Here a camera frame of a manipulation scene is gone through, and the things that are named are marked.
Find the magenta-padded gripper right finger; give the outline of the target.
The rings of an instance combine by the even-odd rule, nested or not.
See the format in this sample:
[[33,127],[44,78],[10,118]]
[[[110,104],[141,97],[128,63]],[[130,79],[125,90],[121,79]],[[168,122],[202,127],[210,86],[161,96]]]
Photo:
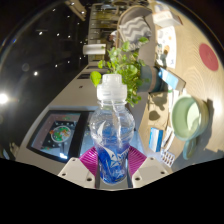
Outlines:
[[134,188],[143,187],[168,175],[156,158],[146,157],[134,147],[129,148],[128,171]]

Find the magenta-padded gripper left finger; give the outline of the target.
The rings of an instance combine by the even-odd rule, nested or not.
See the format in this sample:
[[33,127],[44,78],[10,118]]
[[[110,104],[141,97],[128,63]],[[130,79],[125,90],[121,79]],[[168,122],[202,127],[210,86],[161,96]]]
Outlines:
[[98,154],[92,147],[79,158],[72,157],[58,176],[84,188],[95,188],[97,172]]

